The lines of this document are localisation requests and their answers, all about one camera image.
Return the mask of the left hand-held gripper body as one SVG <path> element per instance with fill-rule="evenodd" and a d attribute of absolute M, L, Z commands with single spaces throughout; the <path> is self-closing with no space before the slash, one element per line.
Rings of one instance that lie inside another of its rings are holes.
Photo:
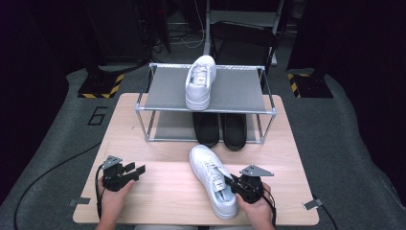
<path fill-rule="evenodd" d="M 102 164 L 103 177 L 102 185 L 105 189 L 118 192 L 127 182 L 131 172 L 124 171 L 123 159 L 109 155 Z"/>

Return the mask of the person's right hand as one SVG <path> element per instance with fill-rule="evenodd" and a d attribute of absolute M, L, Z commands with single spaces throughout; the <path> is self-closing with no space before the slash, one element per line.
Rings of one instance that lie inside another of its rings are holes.
<path fill-rule="evenodd" d="M 253 204 L 245 202 L 239 194 L 236 194 L 238 207 L 245 213 L 251 224 L 259 222 L 272 223 L 273 211 L 267 203 L 267 200 L 270 199 L 269 193 L 271 192 L 271 188 L 266 183 L 262 183 L 262 186 L 264 197 Z"/>

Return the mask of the black stand base, striped edge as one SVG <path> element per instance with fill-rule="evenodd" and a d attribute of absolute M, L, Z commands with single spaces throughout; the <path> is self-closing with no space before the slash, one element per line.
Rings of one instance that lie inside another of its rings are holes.
<path fill-rule="evenodd" d="M 79 88 L 78 97 L 86 99 L 113 98 L 120 88 L 123 74 L 104 74 L 101 77 L 87 77 Z"/>
<path fill-rule="evenodd" d="M 332 98 L 326 82 L 316 80 L 308 74 L 287 75 L 291 89 L 296 98 Z"/>

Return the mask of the black slipper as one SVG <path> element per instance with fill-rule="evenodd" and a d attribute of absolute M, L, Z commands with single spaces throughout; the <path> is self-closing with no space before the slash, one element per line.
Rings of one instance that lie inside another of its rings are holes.
<path fill-rule="evenodd" d="M 218 143 L 219 126 L 216 113 L 194 112 L 192 122 L 196 139 L 201 145 L 211 148 Z"/>
<path fill-rule="evenodd" d="M 247 140 L 246 115 L 224 113 L 220 115 L 220 119 L 225 146 L 229 150 L 241 150 Z"/>

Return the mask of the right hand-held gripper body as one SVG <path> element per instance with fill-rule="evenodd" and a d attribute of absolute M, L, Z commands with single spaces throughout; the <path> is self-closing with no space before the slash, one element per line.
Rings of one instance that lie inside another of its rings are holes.
<path fill-rule="evenodd" d="M 238 176 L 236 185 L 237 194 L 250 204 L 260 200 L 264 194 L 261 178 L 274 175 L 272 172 L 256 165 L 249 165 L 239 172 L 240 176 Z"/>

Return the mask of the grey tape piece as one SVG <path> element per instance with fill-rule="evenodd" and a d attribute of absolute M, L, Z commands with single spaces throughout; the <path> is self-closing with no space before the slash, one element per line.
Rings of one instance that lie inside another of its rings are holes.
<path fill-rule="evenodd" d="M 76 207 L 79 204 L 88 204 L 90 202 L 90 198 L 89 197 L 78 197 L 78 198 L 74 198 L 71 199 L 68 202 L 68 206 L 70 207 Z"/>
<path fill-rule="evenodd" d="M 306 210 L 311 210 L 313 208 L 319 208 L 324 205 L 324 202 L 320 198 L 315 198 L 303 204 Z"/>

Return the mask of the white metal desk frame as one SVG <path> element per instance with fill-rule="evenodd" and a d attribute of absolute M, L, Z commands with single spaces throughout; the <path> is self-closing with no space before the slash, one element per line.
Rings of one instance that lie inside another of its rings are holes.
<path fill-rule="evenodd" d="M 277 0 L 278 7 L 275 11 L 217 11 L 211 9 L 211 0 L 206 0 L 206 29 L 203 54 L 208 55 L 211 51 L 210 27 L 218 21 L 233 21 L 272 29 L 272 33 L 277 33 L 282 8 L 285 0 Z"/>

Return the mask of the person's left hand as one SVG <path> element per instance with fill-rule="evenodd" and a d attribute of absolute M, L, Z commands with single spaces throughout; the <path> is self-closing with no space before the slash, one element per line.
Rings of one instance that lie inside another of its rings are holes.
<path fill-rule="evenodd" d="M 134 180 L 127 182 L 118 192 L 106 190 L 102 185 L 102 179 L 98 181 L 99 194 L 101 196 L 101 219 L 116 221 L 124 208 L 125 197 L 135 184 Z"/>

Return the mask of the white sneaker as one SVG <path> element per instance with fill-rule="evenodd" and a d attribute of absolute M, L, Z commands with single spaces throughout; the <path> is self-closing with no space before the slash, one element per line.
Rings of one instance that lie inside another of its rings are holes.
<path fill-rule="evenodd" d="M 210 103 L 216 65 L 211 56 L 199 57 L 189 69 L 185 82 L 185 102 L 190 110 L 205 110 Z"/>
<path fill-rule="evenodd" d="M 190 150 L 190 165 L 205 187 L 214 213 L 220 219 L 235 217 L 238 213 L 236 195 L 226 184 L 232 176 L 216 154 L 204 145 L 196 145 Z"/>

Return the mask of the metal shoe rack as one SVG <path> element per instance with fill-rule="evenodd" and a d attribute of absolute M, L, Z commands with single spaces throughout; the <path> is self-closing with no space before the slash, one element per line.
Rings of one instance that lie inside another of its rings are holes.
<path fill-rule="evenodd" d="M 196 140 L 192 112 L 186 107 L 185 83 L 189 69 L 188 64 L 149 65 L 145 85 L 135 104 L 146 140 Z M 247 119 L 247 141 L 263 143 L 277 116 L 265 68 L 219 65 L 207 110 L 212 113 L 244 114 Z"/>

